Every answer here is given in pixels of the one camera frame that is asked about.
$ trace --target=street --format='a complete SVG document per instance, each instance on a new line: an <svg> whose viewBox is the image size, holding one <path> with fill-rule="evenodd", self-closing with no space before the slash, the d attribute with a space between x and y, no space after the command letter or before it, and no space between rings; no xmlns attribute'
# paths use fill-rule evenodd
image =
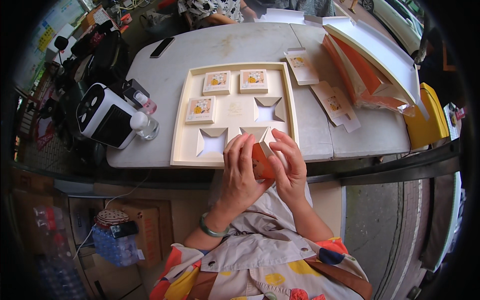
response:
<svg viewBox="0 0 480 300"><path fill-rule="evenodd" d="M357 3L357 5L355 5L355 7L353 8L353 10L356 12L356 13L352 13L351 11L349 11L349 7L352 5L352 0L345 0L345 2L340 3L339 0L334 0L334 2L336 4L338 4L346 13L348 13L348 15L356 21L358 20L362 20L364 21L365 23L367 23L368 25L370 25L371 27L375 28L376 30L380 31L382 34L384 34L387 38L391 39L392 41L395 41L395 39L388 33L388 31L385 29L385 27L383 27L383 25L377 20L375 19L374 16L372 16L368 11L366 11L363 6L361 5L361 0L359 0L359 3Z"/></svg>

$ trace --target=black smartphone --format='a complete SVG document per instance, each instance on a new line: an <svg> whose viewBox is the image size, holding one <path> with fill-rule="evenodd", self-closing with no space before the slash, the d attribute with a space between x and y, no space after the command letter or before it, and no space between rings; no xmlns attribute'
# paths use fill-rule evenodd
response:
<svg viewBox="0 0 480 300"><path fill-rule="evenodd" d="M158 45L158 47L155 50L153 50L152 54L150 54L150 58L156 59L160 57L160 55L162 55L165 49L167 49L170 46L170 44L173 42L174 39L175 39L174 37L167 37L166 39L164 39L160 43L160 45Z"/></svg>
<svg viewBox="0 0 480 300"><path fill-rule="evenodd" d="M137 234L138 226L135 221L128 221L117 225L112 225L110 226L110 230L112 230L113 237L118 239L132 234Z"/></svg>

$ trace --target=jade bangle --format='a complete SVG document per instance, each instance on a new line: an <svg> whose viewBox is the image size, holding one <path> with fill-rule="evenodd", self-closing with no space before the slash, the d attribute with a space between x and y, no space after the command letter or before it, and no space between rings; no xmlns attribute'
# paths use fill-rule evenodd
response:
<svg viewBox="0 0 480 300"><path fill-rule="evenodd" d="M200 229L205 232L206 234L208 234L209 236L211 237L214 237L214 238L221 238L221 237L224 237L226 236L226 234L228 233L228 231L230 230L230 226L227 226L227 228L222 231L222 232L215 232L215 231L212 231L210 230L207 225L205 225L205 216L207 215L208 213L204 213L201 217L200 217L200 222L199 222L199 225L200 225Z"/></svg>

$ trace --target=white car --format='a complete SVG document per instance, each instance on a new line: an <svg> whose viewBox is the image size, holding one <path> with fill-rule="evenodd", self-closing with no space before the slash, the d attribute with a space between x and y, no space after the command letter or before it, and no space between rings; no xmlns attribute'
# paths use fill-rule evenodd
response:
<svg viewBox="0 0 480 300"><path fill-rule="evenodd" d="M409 55L416 55L423 26L398 0L361 0L362 6L377 16Z"/></svg>

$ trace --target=yellow case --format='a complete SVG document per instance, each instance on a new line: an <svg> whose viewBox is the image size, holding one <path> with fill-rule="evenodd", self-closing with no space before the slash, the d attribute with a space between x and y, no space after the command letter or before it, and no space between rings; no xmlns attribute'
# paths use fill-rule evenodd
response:
<svg viewBox="0 0 480 300"><path fill-rule="evenodd" d="M418 106L415 106L415 117L403 116L410 136L411 149L424 147L450 135L435 90L426 83L420 84L420 98L430 118L425 120Z"/></svg>

